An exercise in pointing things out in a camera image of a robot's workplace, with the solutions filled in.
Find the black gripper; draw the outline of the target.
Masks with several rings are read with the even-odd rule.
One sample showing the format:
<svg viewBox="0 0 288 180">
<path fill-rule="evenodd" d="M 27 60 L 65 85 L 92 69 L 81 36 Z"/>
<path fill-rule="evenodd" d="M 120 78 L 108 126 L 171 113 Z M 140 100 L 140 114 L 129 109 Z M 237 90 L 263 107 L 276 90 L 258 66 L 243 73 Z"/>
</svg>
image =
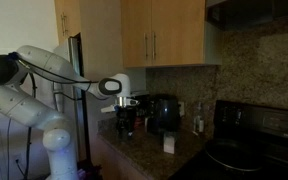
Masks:
<svg viewBox="0 0 288 180">
<path fill-rule="evenodd" d="M 132 107 L 119 108 L 117 112 L 116 129 L 118 131 L 118 139 L 124 139 L 123 131 L 127 131 L 127 139 L 132 140 L 134 134 L 134 124 L 136 119 L 136 109 Z"/>
</svg>

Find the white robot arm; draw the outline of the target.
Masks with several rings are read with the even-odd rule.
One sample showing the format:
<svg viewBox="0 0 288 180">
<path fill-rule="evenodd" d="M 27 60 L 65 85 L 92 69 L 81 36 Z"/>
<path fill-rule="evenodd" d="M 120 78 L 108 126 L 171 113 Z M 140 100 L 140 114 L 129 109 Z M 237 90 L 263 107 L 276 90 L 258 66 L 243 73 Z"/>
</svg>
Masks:
<svg viewBox="0 0 288 180">
<path fill-rule="evenodd" d="M 20 88 L 29 73 L 59 84 L 68 84 L 105 100 L 115 96 L 114 104 L 102 112 L 127 109 L 138 104 L 131 96 L 130 79 L 118 73 L 93 82 L 78 75 L 63 57 L 38 47 L 24 45 L 0 55 L 0 113 L 18 123 L 43 131 L 43 146 L 50 164 L 46 180 L 80 180 L 78 175 L 72 122 Z"/>
</svg>

